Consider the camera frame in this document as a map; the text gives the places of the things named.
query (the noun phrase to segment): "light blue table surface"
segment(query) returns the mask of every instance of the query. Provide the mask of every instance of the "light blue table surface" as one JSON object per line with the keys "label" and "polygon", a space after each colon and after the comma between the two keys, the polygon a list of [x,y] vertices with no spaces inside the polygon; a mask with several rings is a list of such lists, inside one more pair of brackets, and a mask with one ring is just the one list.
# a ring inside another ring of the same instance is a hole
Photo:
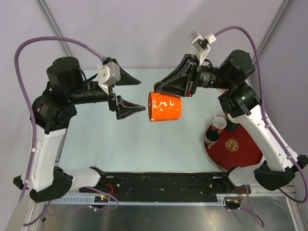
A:
{"label": "light blue table surface", "polygon": [[[182,98],[177,121],[149,122],[148,93],[154,83],[173,69],[127,70],[141,81],[137,86],[117,86],[116,95],[146,106],[122,120],[108,103],[77,105],[63,147],[60,167],[67,170],[96,166],[102,171],[222,171],[207,156],[203,133],[222,114],[216,89],[198,88],[192,98]],[[88,77],[96,70],[87,70]]]}

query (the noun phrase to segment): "cable clip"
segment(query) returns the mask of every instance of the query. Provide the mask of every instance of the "cable clip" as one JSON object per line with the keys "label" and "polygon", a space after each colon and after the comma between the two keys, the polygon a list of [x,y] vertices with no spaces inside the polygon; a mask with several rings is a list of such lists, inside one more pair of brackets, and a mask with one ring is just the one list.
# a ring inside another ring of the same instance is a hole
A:
{"label": "cable clip", "polygon": [[269,123],[268,125],[265,125],[266,128],[272,126],[273,124],[272,123]]}

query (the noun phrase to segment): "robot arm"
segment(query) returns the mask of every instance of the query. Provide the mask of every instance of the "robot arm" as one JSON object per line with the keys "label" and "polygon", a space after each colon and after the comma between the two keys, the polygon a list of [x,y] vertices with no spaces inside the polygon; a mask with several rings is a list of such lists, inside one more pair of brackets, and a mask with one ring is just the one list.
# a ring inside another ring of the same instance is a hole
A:
{"label": "robot arm", "polygon": [[98,168],[66,171],[55,167],[60,160],[70,119],[77,114],[76,104],[108,102],[117,119],[126,118],[145,107],[127,102],[113,93],[116,85],[138,85],[140,81],[119,67],[116,59],[107,58],[98,66],[98,81],[86,79],[74,57],[55,60],[47,69],[49,82],[43,94],[32,105],[37,127],[37,147],[30,178],[26,172],[14,178],[20,189],[27,183],[30,198],[35,202],[50,201],[64,196],[69,190],[96,186],[104,175]]}
{"label": "robot arm", "polygon": [[[193,32],[191,36],[191,43],[197,49],[196,55],[186,54],[170,75],[154,85],[154,91],[192,97],[197,87],[227,89],[218,98],[223,111],[230,114],[247,130],[266,159],[264,163],[255,166],[237,167],[231,170],[230,181],[236,186],[260,184],[271,191],[285,186],[295,177],[297,169],[265,125],[259,97],[245,83],[255,71],[250,55],[241,50],[232,51],[219,68],[214,68],[211,62],[205,59],[210,50],[209,44],[216,40],[213,34],[203,38]],[[271,123],[270,126],[303,168],[308,163],[307,157],[297,155]]]}

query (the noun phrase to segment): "red cup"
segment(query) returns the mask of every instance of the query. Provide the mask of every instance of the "red cup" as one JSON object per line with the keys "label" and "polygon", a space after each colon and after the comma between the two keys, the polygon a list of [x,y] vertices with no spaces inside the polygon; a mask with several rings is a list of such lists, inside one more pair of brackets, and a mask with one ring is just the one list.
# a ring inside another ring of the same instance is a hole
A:
{"label": "red cup", "polygon": [[181,116],[182,106],[179,96],[150,92],[148,106],[151,122],[177,120]]}

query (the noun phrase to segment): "red tray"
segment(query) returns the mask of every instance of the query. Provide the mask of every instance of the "red tray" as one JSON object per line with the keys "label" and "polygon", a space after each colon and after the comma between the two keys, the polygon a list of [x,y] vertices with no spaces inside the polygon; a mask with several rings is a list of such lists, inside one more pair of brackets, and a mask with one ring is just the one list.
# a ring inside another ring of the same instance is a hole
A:
{"label": "red tray", "polygon": [[205,143],[205,149],[208,156],[225,170],[258,164],[263,156],[242,125],[234,131],[224,129],[219,134],[217,143],[211,148],[208,148]]}

